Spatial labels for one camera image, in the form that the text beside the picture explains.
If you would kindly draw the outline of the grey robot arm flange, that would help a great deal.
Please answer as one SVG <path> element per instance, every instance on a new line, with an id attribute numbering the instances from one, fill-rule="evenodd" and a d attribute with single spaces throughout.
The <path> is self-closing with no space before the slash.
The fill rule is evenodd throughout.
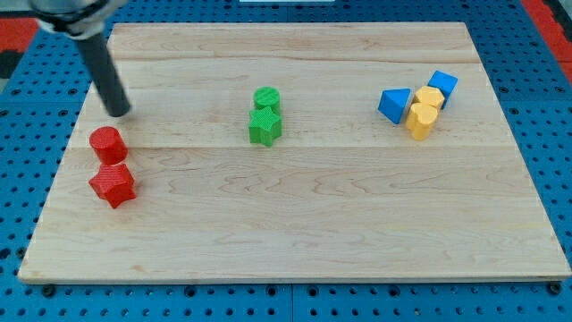
<path id="1" fill-rule="evenodd" d="M 42 30 L 84 40 L 105 28 L 105 20 L 127 0 L 28 0 Z"/>

